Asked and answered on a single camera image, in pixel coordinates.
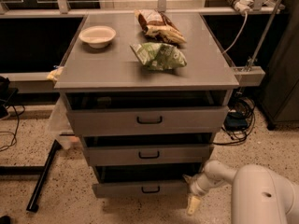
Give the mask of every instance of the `terrazzo floor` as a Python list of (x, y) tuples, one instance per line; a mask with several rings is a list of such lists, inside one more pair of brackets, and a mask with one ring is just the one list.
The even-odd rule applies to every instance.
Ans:
[[(54, 134), (49, 132), (53, 105), (26, 106), (20, 117), (18, 143), (0, 153), (0, 166), (44, 165)], [(248, 163), (266, 166), (299, 184), (299, 125), (266, 129), (263, 114), (256, 109), (256, 123), (247, 142), (241, 146), (215, 146), (212, 158), (234, 168)], [(16, 118), (0, 121), (0, 131), (14, 131)], [(0, 146), (11, 136), (1, 133)], [(216, 141), (228, 141), (218, 133)], [(184, 223), (211, 224), (231, 222), (229, 185), (213, 189), (206, 195), (194, 216), (186, 215), (186, 195), (150, 196), (146, 198), (96, 199), (92, 184), (96, 178), (83, 158), (80, 146), (57, 152), (40, 198), (37, 213), (26, 212), (36, 185), (36, 178), (1, 177), (0, 216), (9, 215), (12, 224), (48, 223)]]

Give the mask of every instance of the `open drawer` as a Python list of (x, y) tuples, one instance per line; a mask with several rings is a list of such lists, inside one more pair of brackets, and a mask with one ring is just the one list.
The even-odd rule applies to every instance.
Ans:
[(84, 137), (90, 166), (202, 162), (209, 158), (210, 133)]
[(215, 133), (226, 106), (68, 111), (76, 135), (111, 136), (159, 133)]
[(227, 91), (68, 92), (72, 110), (222, 106)]
[(195, 175), (201, 163), (176, 163), (95, 167), (99, 184), (96, 197), (143, 196), (187, 193), (183, 175)]

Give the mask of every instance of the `gray drawer cabinet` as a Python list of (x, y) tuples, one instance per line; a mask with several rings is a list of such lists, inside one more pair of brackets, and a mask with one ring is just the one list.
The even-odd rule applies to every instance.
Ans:
[(95, 50), (77, 39), (56, 83), (96, 197), (186, 193), (182, 175), (198, 173), (213, 150), (238, 82), (199, 14), (168, 16), (188, 41), (179, 47), (186, 67), (148, 71), (129, 46), (147, 41), (134, 13), (94, 14), (82, 28), (111, 26), (115, 40)]

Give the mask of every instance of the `snack package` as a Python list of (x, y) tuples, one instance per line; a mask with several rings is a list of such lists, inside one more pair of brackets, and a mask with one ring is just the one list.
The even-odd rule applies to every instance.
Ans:
[(145, 35), (164, 43), (186, 43), (178, 28), (163, 13), (156, 10), (135, 10), (135, 16)]
[(131, 49), (149, 70), (169, 70), (187, 65), (186, 58), (175, 46), (165, 43), (133, 44)]

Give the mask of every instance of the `white bowl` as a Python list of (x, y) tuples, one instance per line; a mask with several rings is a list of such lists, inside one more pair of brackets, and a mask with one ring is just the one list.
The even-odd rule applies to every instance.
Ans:
[(106, 47), (115, 37), (116, 32), (108, 26), (92, 26), (79, 34), (82, 42), (88, 43), (94, 49)]

